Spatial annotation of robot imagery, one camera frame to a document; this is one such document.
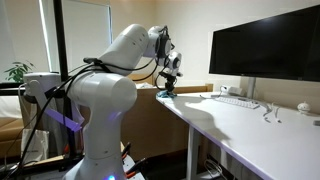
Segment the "monitor stand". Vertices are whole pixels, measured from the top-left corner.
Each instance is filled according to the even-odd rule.
[[[255,86],[256,86],[256,77],[249,77],[247,98],[253,99]]]

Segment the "desk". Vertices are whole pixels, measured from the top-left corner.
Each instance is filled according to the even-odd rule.
[[[157,98],[189,124],[187,179],[194,179],[199,133],[240,161],[262,179],[319,179],[320,126],[318,115],[280,108],[278,118],[266,109],[247,109],[209,98],[212,93]]]

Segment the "wire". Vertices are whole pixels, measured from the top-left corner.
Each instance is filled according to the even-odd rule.
[[[280,106],[278,106],[277,108],[274,108],[274,102],[272,103],[272,109],[275,109],[274,110],[274,117],[275,117],[275,120],[276,120],[276,122],[278,122],[278,123],[282,123],[282,121],[278,118],[278,111],[279,111],[279,109],[280,109]]]
[[[4,155],[4,172],[7,171],[7,155],[8,155],[8,153],[9,153],[10,149],[13,147],[13,145],[15,144],[15,142],[16,142],[16,141],[18,140],[18,138],[20,137],[22,131],[23,131],[26,127],[28,127],[33,120],[35,120],[35,117],[36,117],[36,116],[37,116],[37,115],[34,115],[34,116],[32,117],[32,119],[30,120],[30,122],[28,122],[28,123],[20,130],[19,134],[16,136],[16,138],[15,138],[14,141],[13,141],[13,143],[12,143],[12,144],[10,145],[10,147],[7,149],[6,154]]]
[[[212,170],[216,170],[219,172],[219,174],[225,179],[227,180],[227,178],[223,175],[223,170],[222,168],[219,166],[219,164],[216,164],[214,161],[210,160],[210,159],[206,159],[204,161],[204,167],[206,168],[206,170],[209,172],[210,176],[212,178],[214,177],[214,174],[212,173]]]
[[[75,69],[73,69],[73,70],[69,71],[69,72],[68,72],[68,74],[71,74],[72,72],[74,72],[74,71],[75,71],[75,70],[77,70],[77,69],[82,68],[83,66],[89,66],[89,65],[88,65],[88,64],[83,64],[83,65],[81,65],[81,66],[79,66],[79,67],[77,67],[77,68],[75,68]]]
[[[8,180],[10,178],[10,176],[12,176],[18,170],[18,167],[19,166],[14,168],[5,178],[3,178],[3,180]]]
[[[151,62],[152,62],[153,60],[155,60],[155,58],[156,58],[156,57],[153,57],[152,59],[150,59],[150,61],[149,61],[146,65],[144,65],[144,66],[142,66],[142,67],[139,67],[139,68],[136,68],[135,71],[138,71],[138,70],[141,70],[141,69],[144,69],[144,68],[148,67],[148,66],[151,64]]]
[[[94,70],[96,70],[96,69],[87,70],[88,68],[90,68],[90,67],[92,67],[92,66],[94,66],[94,65],[87,66],[87,67],[83,68],[82,70],[80,70],[79,73],[76,74],[75,77],[70,81],[70,83],[69,83],[69,85],[68,85],[68,87],[67,87],[67,89],[66,89],[65,95],[64,95],[64,97],[63,97],[63,103],[62,103],[62,111],[63,111],[63,112],[62,112],[62,114],[63,114],[62,120],[63,120],[63,125],[64,125],[64,126],[66,126],[66,117],[65,117],[65,115],[66,115],[66,111],[67,111],[67,109],[66,109],[67,106],[65,106],[65,103],[67,102],[68,92],[69,92],[69,90],[70,90],[70,88],[71,88],[74,80],[75,80],[80,74],[85,73],[85,72],[88,72],[88,71],[94,71]]]
[[[78,72],[76,75],[68,78],[68,79],[67,79],[64,83],[62,83],[62,85],[60,85],[60,86],[53,92],[53,94],[48,98],[47,102],[45,103],[45,105],[43,106],[43,108],[41,109],[41,111],[40,111],[40,113],[39,113],[39,115],[38,115],[38,117],[37,117],[36,124],[35,124],[34,128],[32,129],[32,132],[31,132],[31,134],[30,134],[30,137],[29,137],[29,139],[28,139],[28,141],[27,141],[27,144],[26,144],[26,146],[25,146],[25,148],[24,148],[24,151],[23,151],[23,153],[22,153],[22,156],[21,156],[21,159],[20,159],[20,162],[19,162],[19,165],[18,165],[18,170],[19,170],[19,169],[21,169],[21,170],[23,169],[23,160],[24,160],[24,158],[25,158],[25,156],[26,156],[27,149],[28,149],[28,147],[29,147],[29,145],[30,145],[30,143],[31,143],[31,140],[32,140],[32,138],[33,138],[33,136],[34,136],[34,134],[35,134],[36,127],[37,127],[38,124],[40,123],[41,117],[42,117],[45,109],[46,109],[47,106],[49,105],[50,101],[52,100],[52,98],[53,98],[53,97],[59,92],[59,90],[61,90],[69,81],[75,79],[77,76],[79,76],[80,74],[82,74],[82,73],[84,72],[84,70],[86,70],[86,69],[88,69],[88,68],[90,68],[90,67],[92,67],[92,66],[94,66],[94,65],[89,65],[89,66],[83,68],[83,69],[82,69],[80,72]]]
[[[163,72],[163,71],[168,67],[168,65],[169,65],[169,63],[170,63],[170,61],[168,60],[167,57],[165,58],[165,63],[164,63],[164,66],[163,66],[162,70],[159,71],[159,73],[158,73],[158,75],[157,75],[157,77],[156,77],[156,79],[155,79],[155,85],[156,85],[157,89],[159,89],[160,91],[166,90],[165,88],[160,88],[160,87],[158,86],[157,81],[158,81],[158,78],[159,78],[159,76],[160,76],[160,73]]]
[[[25,86],[27,83],[24,83],[24,84],[21,84],[19,87],[18,87],[18,98],[19,98],[19,102],[20,102],[20,104],[22,104],[22,107],[23,107],[23,110],[25,111],[25,113],[26,113],[26,115],[27,115],[27,119],[30,119],[30,114],[29,114],[29,112],[28,112],[28,110],[27,110],[27,108],[26,108],[26,106],[25,106],[25,104],[24,104],[24,102],[23,102],[23,100],[22,100],[22,95],[21,95],[21,87],[22,86]]]
[[[148,76],[146,76],[146,77],[144,77],[144,78],[141,78],[141,79],[134,79],[133,81],[142,81],[142,80],[147,79],[148,77],[152,76],[154,72],[156,72],[157,68],[158,68],[158,65],[156,65],[156,66],[154,67],[153,71],[152,71]]]
[[[225,86],[220,86],[220,94],[218,95],[217,98],[219,98],[221,96],[221,93],[222,93],[222,89],[221,88],[227,89]]]

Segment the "monitor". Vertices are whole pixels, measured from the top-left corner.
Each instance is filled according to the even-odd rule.
[[[209,73],[320,82],[320,5],[215,31]]]

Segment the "desk leg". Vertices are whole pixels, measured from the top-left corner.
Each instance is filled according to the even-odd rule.
[[[189,126],[189,141],[188,141],[188,159],[187,159],[187,180],[196,179],[197,164],[198,164],[198,147],[200,133]]]

